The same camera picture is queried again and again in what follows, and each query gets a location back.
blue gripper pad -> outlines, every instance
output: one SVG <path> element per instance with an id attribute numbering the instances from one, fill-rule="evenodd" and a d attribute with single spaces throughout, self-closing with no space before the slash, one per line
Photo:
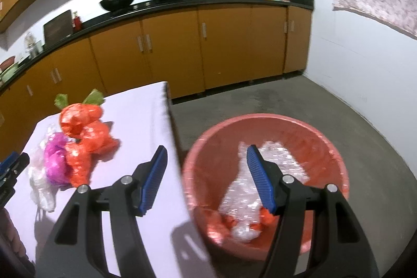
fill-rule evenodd
<path id="1" fill-rule="evenodd" d="M 19 158 L 19 154 L 15 151 L 12 152 L 2 163 L 0 163 L 0 176 L 6 173 L 8 169 L 14 164 L 14 162 Z"/>
<path id="2" fill-rule="evenodd" d="M 165 147 L 158 147 L 151 163 L 151 171 L 142 187 L 142 199 L 139 206 L 142 215 L 145 215 L 152 208 L 163 174 L 165 173 L 166 165 L 168 164 L 168 152 Z"/>
<path id="3" fill-rule="evenodd" d="M 258 190 L 259 197 L 261 198 L 262 205 L 271 214 L 275 214 L 277 210 L 277 204 L 275 202 L 274 188 L 268 178 L 268 175 L 263 168 L 264 159 L 259 153 L 255 145 L 248 147 L 246 160 L 251 171 L 252 178 L 254 179 L 256 189 Z"/>

metal screw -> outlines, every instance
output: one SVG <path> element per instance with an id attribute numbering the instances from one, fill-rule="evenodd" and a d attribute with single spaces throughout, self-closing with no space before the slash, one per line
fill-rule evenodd
<path id="1" fill-rule="evenodd" d="M 337 192 L 337 186 L 335 184 L 329 184 L 327 186 L 327 189 L 329 190 L 329 192 L 332 192 L 332 193 Z"/>
<path id="2" fill-rule="evenodd" d="M 133 179 L 132 176 L 124 176 L 120 181 L 122 182 L 122 184 L 127 185 L 130 184 L 133 181 Z"/>
<path id="3" fill-rule="evenodd" d="M 282 181 L 286 184 L 292 184 L 294 182 L 294 177 L 290 176 L 289 174 L 286 174 L 282 177 Z"/>
<path id="4" fill-rule="evenodd" d="M 79 186 L 77 191 L 78 193 L 86 193 L 88 191 L 88 185 L 83 184 Z"/>

red bottle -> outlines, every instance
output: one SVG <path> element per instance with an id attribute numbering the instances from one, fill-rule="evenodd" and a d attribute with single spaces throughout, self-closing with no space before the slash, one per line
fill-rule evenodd
<path id="1" fill-rule="evenodd" d="M 78 16 L 77 11 L 74 12 L 74 19 L 72 19 L 72 30 L 75 32 L 78 32 L 81 30 L 81 19 Z"/>

black gripper frame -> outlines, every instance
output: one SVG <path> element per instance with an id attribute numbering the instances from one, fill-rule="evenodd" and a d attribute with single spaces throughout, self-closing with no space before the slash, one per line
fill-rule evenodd
<path id="1" fill-rule="evenodd" d="M 286 177 L 286 183 L 278 166 L 250 147 L 274 188 L 274 215 L 281 216 L 260 277 L 378 278 L 368 240 L 337 186 L 312 188 L 294 177 Z M 311 250 L 307 269 L 295 275 L 306 210 L 314 211 Z"/>
<path id="2" fill-rule="evenodd" d="M 102 211 L 110 212 L 111 231 L 122 278 L 156 278 L 140 237 L 136 216 L 144 185 L 161 152 L 112 186 L 92 190 L 81 185 L 55 223 L 36 263 L 36 278 L 116 278 L 104 253 Z"/>

clear plastic bag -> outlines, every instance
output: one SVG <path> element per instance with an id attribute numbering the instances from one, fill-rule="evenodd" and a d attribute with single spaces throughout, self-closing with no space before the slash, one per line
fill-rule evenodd
<path id="1" fill-rule="evenodd" d="M 234 239 L 243 243 L 255 239 L 261 233 L 252 227 L 253 224 L 260 223 L 259 209 L 262 203 L 246 161 L 247 149 L 248 145 L 239 143 L 239 172 L 218 208 L 221 214 L 231 216 L 237 221 L 231 234 Z M 266 161 L 276 163 L 283 174 L 290 174 L 302 183 L 309 180 L 302 166 L 279 142 L 267 141 L 259 148 L 259 152 Z"/>
<path id="2" fill-rule="evenodd" d="M 55 124 L 48 126 L 44 139 L 29 154 L 28 176 L 32 187 L 30 197 L 39 208 L 48 212 L 53 212 L 56 207 L 56 188 L 47 178 L 43 157 L 46 144 L 52 140 L 56 132 L 59 132 L 59 129 Z"/>

